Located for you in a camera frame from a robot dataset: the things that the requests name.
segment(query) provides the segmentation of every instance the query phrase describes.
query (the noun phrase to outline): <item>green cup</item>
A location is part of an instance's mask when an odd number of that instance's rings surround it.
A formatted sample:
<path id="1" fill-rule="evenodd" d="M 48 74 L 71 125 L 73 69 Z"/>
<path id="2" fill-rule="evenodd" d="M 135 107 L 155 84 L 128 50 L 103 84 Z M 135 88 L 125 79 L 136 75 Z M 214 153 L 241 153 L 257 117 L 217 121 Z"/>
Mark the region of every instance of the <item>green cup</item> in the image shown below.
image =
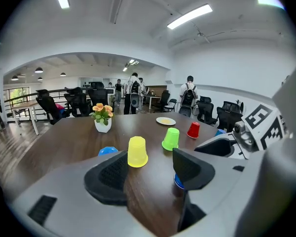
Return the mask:
<path id="1" fill-rule="evenodd" d="M 172 151 L 173 148 L 179 147 L 180 131 L 176 128 L 169 128 L 166 137 L 162 141 L 161 145 L 165 150 Z"/>

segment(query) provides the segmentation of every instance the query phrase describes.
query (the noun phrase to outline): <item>black hair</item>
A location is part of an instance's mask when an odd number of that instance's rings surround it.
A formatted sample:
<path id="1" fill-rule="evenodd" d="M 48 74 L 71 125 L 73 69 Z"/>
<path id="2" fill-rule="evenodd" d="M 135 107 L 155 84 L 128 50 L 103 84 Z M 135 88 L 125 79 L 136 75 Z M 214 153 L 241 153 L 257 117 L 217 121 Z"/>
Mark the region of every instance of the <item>black hair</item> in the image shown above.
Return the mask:
<path id="1" fill-rule="evenodd" d="M 193 82 L 193 80 L 194 80 L 193 76 L 188 76 L 188 77 L 187 77 L 187 81 L 191 81 L 191 82 Z"/>

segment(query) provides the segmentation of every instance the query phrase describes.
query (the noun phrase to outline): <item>blue cup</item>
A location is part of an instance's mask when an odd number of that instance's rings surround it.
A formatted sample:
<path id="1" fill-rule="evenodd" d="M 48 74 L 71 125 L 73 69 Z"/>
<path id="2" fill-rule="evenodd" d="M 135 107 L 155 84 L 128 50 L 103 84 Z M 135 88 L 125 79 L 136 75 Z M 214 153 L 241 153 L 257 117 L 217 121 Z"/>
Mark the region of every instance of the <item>blue cup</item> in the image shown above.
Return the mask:
<path id="1" fill-rule="evenodd" d="M 220 135 L 226 133 L 224 130 L 218 129 L 217 133 L 215 134 L 215 136 Z"/>
<path id="2" fill-rule="evenodd" d="M 107 155 L 107 154 L 116 153 L 116 152 L 118 152 L 118 150 L 115 147 L 105 147 L 99 151 L 98 155 L 102 156 L 102 155 Z"/>
<path id="3" fill-rule="evenodd" d="M 179 180 L 179 177 L 177 174 L 174 175 L 174 183 L 180 188 L 184 190 L 183 183 Z"/>

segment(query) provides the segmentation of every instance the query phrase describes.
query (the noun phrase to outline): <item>backpack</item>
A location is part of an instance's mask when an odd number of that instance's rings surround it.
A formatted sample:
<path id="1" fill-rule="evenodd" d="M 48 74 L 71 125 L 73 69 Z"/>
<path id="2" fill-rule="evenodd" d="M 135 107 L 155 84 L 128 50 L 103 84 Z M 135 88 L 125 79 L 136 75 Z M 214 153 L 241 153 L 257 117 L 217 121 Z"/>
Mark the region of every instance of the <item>backpack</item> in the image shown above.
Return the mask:
<path id="1" fill-rule="evenodd" d="M 183 100 L 181 105 L 192 106 L 193 100 L 196 98 L 195 92 L 194 92 L 196 86 L 194 86 L 193 89 L 189 89 L 188 84 L 186 83 L 186 88 L 187 90 L 183 94 Z"/>
<path id="2" fill-rule="evenodd" d="M 139 93 L 140 84 L 137 81 L 134 81 L 131 88 L 130 93 L 132 94 L 138 94 Z"/>

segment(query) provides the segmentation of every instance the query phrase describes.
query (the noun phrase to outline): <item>black shirt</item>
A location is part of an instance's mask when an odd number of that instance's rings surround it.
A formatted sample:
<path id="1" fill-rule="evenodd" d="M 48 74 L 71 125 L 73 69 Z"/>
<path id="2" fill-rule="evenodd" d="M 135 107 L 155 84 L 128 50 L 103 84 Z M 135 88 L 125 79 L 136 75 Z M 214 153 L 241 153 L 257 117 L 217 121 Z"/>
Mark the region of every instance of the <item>black shirt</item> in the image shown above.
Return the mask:
<path id="1" fill-rule="evenodd" d="M 122 85 L 121 84 L 115 84 L 116 91 L 122 91 Z"/>

